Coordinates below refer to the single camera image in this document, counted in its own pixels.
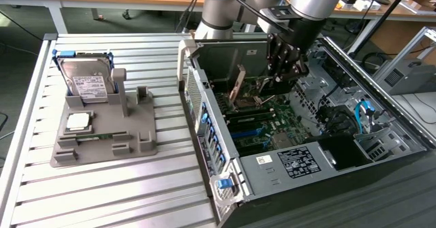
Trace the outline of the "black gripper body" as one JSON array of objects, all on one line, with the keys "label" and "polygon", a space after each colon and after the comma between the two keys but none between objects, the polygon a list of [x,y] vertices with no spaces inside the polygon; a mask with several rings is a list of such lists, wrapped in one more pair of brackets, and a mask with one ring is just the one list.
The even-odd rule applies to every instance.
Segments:
[{"label": "black gripper body", "polygon": [[301,52],[305,52],[312,46],[328,19],[310,20],[306,18],[294,19],[292,23],[293,37],[292,45],[296,46]]}]

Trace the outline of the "black graphics card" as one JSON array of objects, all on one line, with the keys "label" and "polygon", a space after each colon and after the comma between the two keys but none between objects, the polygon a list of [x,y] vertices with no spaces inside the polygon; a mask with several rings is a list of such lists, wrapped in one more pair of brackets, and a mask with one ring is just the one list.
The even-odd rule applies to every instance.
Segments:
[{"label": "black graphics card", "polygon": [[238,75],[229,92],[230,102],[242,98],[254,98],[273,96],[289,93],[294,87],[296,81],[282,81],[268,75],[249,77],[247,70],[238,65]]}]

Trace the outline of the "perforated metal drive cage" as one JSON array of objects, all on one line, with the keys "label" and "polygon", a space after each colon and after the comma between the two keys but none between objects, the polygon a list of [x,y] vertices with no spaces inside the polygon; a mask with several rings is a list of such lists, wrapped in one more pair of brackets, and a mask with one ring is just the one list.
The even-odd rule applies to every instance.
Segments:
[{"label": "perforated metal drive cage", "polygon": [[309,74],[298,80],[298,85],[306,93],[306,98],[314,102],[317,107],[321,98],[337,88],[326,98],[336,106],[342,100],[344,89],[338,82],[345,72],[326,48],[320,44],[309,49],[306,66]]}]

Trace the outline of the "metal socket cover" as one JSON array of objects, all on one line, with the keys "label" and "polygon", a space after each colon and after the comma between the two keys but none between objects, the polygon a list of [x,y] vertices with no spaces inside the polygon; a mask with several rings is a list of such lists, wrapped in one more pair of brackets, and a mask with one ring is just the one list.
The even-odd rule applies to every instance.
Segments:
[{"label": "metal socket cover", "polygon": [[257,105],[262,105],[268,101],[270,101],[274,97],[276,97],[276,95],[269,96],[266,99],[262,99],[260,96],[254,96],[253,98],[254,98]]}]

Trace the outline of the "small white box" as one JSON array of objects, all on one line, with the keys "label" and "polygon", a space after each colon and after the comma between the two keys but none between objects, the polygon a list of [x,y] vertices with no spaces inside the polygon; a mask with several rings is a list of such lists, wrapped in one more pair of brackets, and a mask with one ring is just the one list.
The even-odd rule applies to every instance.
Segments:
[{"label": "small white box", "polygon": [[353,4],[353,8],[357,11],[365,11],[365,10],[373,10],[373,11],[379,11],[381,8],[381,5],[372,0],[356,0],[354,4]]}]

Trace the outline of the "green motherboard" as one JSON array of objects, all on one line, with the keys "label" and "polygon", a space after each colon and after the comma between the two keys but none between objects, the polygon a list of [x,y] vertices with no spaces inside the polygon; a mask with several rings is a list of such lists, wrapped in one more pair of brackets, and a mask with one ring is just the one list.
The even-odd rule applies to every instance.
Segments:
[{"label": "green motherboard", "polygon": [[[306,139],[313,135],[310,133],[310,127],[304,126],[306,121],[292,107],[292,92],[294,87],[289,93],[276,95],[276,97],[266,102],[269,106],[268,109],[251,111],[234,110],[234,102],[230,102],[229,98],[231,88],[233,83],[229,81],[211,81],[214,97],[230,134],[262,128],[262,132],[258,136],[233,139],[239,155],[245,157],[305,143]],[[229,114],[266,112],[274,112],[276,117],[270,120],[258,122],[237,124],[229,124],[226,122],[226,115]]]}]

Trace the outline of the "CPU socket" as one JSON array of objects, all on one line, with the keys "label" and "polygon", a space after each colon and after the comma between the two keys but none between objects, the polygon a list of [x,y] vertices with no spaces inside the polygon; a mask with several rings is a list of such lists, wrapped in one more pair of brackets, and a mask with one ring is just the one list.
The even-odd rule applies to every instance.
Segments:
[{"label": "CPU socket", "polygon": [[253,97],[242,97],[234,101],[234,110],[235,111],[251,111],[258,109],[268,109],[269,106],[265,104],[257,105]]}]

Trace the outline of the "black stand pole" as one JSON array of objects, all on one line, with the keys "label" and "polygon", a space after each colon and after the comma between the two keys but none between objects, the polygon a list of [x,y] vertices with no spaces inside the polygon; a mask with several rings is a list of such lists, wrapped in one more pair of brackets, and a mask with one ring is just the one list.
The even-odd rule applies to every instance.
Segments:
[{"label": "black stand pole", "polygon": [[377,29],[381,27],[383,22],[389,17],[391,13],[393,12],[395,8],[397,7],[401,0],[395,0],[389,5],[389,8],[384,12],[383,16],[375,19],[375,23],[371,23],[368,27],[364,28],[363,34],[358,35],[356,42],[352,44],[352,47],[348,51],[349,57],[354,58],[358,54],[360,50],[365,46],[367,42],[369,41],[371,37],[376,33]]}]

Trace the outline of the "black labelled RAM stick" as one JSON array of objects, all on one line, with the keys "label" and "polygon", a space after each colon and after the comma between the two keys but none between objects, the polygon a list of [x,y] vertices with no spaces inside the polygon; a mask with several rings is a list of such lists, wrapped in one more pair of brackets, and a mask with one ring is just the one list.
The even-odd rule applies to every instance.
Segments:
[{"label": "black labelled RAM stick", "polygon": [[266,121],[276,117],[274,112],[266,112],[266,113],[235,113],[226,115],[226,122],[229,124],[237,124],[237,123],[246,123],[246,122],[258,122],[258,121]]}]

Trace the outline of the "grey computer tower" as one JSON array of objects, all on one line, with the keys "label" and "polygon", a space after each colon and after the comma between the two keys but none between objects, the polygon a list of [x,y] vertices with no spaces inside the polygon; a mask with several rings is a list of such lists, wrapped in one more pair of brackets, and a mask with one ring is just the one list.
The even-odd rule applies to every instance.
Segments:
[{"label": "grey computer tower", "polygon": [[436,66],[420,59],[403,59],[379,85],[389,95],[436,92]]}]

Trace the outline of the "grey disk bay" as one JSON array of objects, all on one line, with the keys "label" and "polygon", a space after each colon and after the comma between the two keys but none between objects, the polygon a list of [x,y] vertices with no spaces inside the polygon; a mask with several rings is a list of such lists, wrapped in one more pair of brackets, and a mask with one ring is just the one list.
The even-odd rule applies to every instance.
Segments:
[{"label": "grey disk bay", "polygon": [[369,134],[357,134],[354,139],[373,162],[412,152],[404,140],[391,129],[381,129]]}]

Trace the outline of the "grey power supply unit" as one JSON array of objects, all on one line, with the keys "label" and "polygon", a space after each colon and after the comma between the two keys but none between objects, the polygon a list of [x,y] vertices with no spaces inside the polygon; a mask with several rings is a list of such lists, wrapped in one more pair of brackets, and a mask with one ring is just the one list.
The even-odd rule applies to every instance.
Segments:
[{"label": "grey power supply unit", "polygon": [[246,156],[239,160],[256,197],[302,187],[338,174],[317,142]]}]

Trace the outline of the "grey parts rack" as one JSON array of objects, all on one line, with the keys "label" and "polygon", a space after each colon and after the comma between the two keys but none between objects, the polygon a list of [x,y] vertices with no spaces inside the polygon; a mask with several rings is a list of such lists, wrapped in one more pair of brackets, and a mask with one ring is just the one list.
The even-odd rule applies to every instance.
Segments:
[{"label": "grey parts rack", "polygon": [[[118,93],[104,103],[83,103],[78,96],[66,97],[50,165],[55,168],[112,160],[153,156],[158,153],[154,97],[146,86],[134,92],[124,89],[126,69],[112,70]],[[84,130],[70,131],[72,113],[91,115]],[[112,134],[112,139],[76,141],[79,135]]]}]

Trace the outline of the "silver CPU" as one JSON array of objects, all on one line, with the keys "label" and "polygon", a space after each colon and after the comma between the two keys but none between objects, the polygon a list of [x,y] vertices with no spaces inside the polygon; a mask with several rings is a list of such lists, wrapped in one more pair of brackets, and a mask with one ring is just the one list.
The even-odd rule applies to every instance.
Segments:
[{"label": "silver CPU", "polygon": [[90,126],[91,115],[88,113],[72,113],[67,118],[66,128],[70,131],[84,130]]}]

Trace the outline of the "aluminium profile frame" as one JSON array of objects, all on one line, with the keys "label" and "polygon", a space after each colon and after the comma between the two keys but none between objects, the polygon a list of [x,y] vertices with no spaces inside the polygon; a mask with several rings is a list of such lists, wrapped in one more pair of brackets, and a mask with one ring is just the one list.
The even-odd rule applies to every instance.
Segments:
[{"label": "aluminium profile frame", "polygon": [[409,54],[413,54],[413,48],[420,44],[424,39],[429,39],[429,47],[427,47],[421,51],[415,52],[415,54],[417,54],[417,59],[424,60],[433,52],[436,52],[436,28],[423,27],[423,29],[419,31],[419,33],[405,45],[403,50],[395,56],[392,62],[384,65],[376,72],[373,78],[377,83],[380,83],[388,77],[388,75],[399,65],[400,61],[405,59]]}]

